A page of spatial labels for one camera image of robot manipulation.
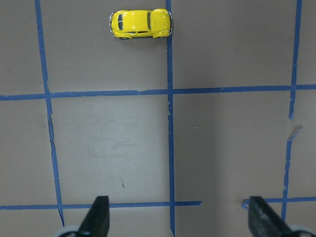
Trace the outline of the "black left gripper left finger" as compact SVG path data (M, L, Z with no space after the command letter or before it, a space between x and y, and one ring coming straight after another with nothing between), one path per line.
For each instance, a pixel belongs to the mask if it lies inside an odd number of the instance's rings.
M79 237L106 237L109 232L109 197L98 196L79 226Z

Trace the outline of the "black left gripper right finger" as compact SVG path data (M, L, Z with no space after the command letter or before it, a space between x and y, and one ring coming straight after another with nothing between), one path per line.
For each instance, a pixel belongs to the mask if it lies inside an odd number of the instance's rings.
M253 237L292 235L292 230L260 196L249 198L249 230Z

